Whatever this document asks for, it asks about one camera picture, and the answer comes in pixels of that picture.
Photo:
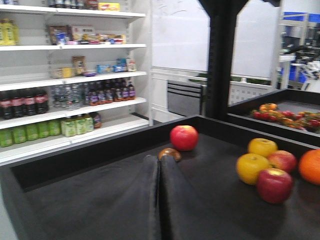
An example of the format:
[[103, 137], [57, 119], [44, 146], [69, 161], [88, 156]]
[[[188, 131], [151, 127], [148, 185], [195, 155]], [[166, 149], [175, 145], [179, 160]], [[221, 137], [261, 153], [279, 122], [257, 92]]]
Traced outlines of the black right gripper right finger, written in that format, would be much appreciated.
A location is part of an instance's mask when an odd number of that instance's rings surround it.
[[210, 210], [172, 156], [160, 160], [159, 215], [163, 240], [249, 240], [250, 235]]

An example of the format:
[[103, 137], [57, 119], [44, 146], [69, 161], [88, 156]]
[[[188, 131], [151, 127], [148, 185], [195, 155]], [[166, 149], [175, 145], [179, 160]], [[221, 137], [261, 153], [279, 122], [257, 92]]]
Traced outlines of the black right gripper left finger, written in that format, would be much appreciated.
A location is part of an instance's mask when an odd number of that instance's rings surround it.
[[159, 162], [134, 156], [26, 196], [50, 240], [153, 240]]

